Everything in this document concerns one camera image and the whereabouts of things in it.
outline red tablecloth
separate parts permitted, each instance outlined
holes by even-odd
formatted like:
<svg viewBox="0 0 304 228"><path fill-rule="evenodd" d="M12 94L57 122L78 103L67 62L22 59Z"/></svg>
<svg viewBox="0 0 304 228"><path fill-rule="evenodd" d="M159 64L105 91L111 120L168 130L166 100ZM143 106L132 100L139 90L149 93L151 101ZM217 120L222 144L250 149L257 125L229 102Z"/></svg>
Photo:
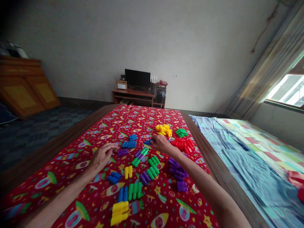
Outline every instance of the red tablecloth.
<svg viewBox="0 0 304 228"><path fill-rule="evenodd" d="M190 178L186 178L188 192L177 191L175 178L169 173L168 157L149 147L149 154L135 168L133 177L124 177L116 185L111 185L107 177L112 171L123 174L124 167L134 159L134 153L141 149L143 143L152 134L156 134L155 126L169 124L173 141L178 136L177 128L184 128L189 137L189 129L178 111L147 108L140 106L120 105L108 115L83 133L73 143L63 149L57 156L34 173L19 187L4 198L4 216L11 223L17 223L29 213L35 211L46 201L67 186L88 165L93 152L105 143L122 144L128 137L136 134L137 148L129 150L123 157L114 156L109 164L80 193L74 202L63 212L52 227L109 227L111 209L117 202L118 191L123 186L138 182L139 175L150 166L147 157L157 155L160 174L149 185L142 188L143 196L129 203L129 217L119 224L121 227L218 227L211 207L197 190ZM208 174L209 170L195 146L188 155ZM82 218L79 210L87 211L88 216Z"/></svg>

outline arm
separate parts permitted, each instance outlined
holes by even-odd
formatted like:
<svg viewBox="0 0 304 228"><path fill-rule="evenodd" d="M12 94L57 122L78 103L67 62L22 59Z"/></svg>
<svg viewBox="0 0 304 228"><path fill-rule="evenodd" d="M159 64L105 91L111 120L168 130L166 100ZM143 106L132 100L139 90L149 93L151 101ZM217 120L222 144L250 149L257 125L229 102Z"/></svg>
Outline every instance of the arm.
<svg viewBox="0 0 304 228"><path fill-rule="evenodd" d="M64 210L75 200L84 187L106 166L113 150L117 149L118 147L113 143L103 145L95 152L90 165L81 175L74 179L50 202L28 216L18 225L18 227L51 227Z"/></svg>
<svg viewBox="0 0 304 228"><path fill-rule="evenodd" d="M196 187L212 207L220 227L251 227L229 194L192 160L172 146L164 136L154 135L154 148L176 160L189 174Z"/></svg>

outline small box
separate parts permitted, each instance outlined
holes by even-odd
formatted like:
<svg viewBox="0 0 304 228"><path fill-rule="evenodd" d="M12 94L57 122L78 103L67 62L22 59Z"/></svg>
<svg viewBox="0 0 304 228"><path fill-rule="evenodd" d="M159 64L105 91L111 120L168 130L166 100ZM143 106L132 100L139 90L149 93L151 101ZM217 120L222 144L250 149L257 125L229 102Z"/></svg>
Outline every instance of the small box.
<svg viewBox="0 0 304 228"><path fill-rule="evenodd" d="M117 80L118 89L127 89L127 81Z"/></svg>

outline checkered bedding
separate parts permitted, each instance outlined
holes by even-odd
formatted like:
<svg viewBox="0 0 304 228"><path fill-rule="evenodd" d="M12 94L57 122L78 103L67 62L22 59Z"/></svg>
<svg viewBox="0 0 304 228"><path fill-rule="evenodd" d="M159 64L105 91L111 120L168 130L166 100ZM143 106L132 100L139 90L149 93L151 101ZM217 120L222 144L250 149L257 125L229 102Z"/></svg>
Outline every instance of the checkered bedding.
<svg viewBox="0 0 304 228"><path fill-rule="evenodd" d="M292 202L293 206L262 206L222 149L256 153L284 179L287 179L286 173L289 170L304 173L304 155L301 151L248 121L192 115L190 117L270 227L304 227L304 206L302 204Z"/></svg>

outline wall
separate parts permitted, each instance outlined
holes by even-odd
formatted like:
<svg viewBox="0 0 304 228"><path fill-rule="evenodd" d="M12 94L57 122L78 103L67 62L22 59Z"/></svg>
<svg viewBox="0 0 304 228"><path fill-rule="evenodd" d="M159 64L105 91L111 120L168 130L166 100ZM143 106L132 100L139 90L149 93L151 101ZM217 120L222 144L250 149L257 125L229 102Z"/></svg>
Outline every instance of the wall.
<svg viewBox="0 0 304 228"><path fill-rule="evenodd" d="M262 103L250 122L304 152L304 114Z"/></svg>
<svg viewBox="0 0 304 228"><path fill-rule="evenodd" d="M27 1L5 37L41 59L58 96L113 101L124 69L169 83L166 107L215 112L239 88L288 9L275 0Z"/></svg>

